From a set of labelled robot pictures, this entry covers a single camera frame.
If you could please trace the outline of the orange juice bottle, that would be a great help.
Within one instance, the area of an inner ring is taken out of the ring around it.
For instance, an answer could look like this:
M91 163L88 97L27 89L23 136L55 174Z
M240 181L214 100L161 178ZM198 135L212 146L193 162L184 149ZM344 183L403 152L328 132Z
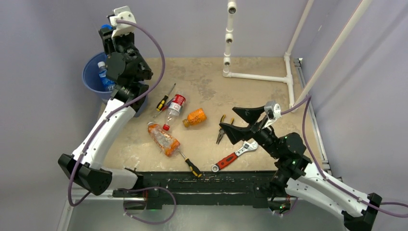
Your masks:
M205 120L207 120L207 116L203 108L199 108L189 113L186 119L184 119L182 122L183 122L184 127L188 128L190 126L194 126L201 122L204 122Z

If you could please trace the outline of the crushed orange label bottle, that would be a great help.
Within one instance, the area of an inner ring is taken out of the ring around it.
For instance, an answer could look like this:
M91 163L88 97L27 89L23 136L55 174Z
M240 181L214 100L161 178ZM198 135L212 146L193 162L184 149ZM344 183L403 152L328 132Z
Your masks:
M166 156L172 156L180 147L180 142L175 137L163 130L158 124L149 122L147 126L148 133L152 140Z

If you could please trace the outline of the pepsi label clear bottle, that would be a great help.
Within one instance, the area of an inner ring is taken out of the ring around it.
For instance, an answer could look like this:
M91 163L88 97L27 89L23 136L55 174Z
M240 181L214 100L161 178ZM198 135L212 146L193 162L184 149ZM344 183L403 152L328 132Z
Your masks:
M108 30L112 30L112 26L109 25L109 24L104 24L104 25L102 25L102 26L101 26L101 29L103 29L103 28L108 29Z

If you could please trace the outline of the blue label bottle back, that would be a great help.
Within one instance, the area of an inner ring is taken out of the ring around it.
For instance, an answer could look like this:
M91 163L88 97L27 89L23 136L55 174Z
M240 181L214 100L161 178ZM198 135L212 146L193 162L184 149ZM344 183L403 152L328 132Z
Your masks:
M105 91L113 91L115 83L107 78L107 68L105 62L98 62L98 75Z

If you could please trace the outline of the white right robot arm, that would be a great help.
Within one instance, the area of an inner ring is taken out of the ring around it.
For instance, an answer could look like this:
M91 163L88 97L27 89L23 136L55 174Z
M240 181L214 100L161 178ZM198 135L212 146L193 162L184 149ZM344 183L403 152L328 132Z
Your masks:
M382 198L355 190L324 172L305 155L301 136L292 132L275 135L272 124L281 117L280 105L274 101L258 108L234 107L233 111L248 123L237 127L220 123L232 144L253 139L276 160L275 172L266 189L272 197L285 195L302 198L344 221L350 231L370 231Z

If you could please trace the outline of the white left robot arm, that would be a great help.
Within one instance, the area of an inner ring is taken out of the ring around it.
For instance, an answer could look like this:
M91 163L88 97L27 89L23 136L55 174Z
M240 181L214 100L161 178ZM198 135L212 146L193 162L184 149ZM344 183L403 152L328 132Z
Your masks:
M129 170L103 167L117 136L140 111L148 94L158 85L145 84L153 72L134 44L135 24L121 24L99 30L107 57L107 78L115 83L105 112L84 141L71 154L62 154L58 165L69 178L68 194L73 184L100 195L109 189L125 188L132 197L143 192L143 183Z

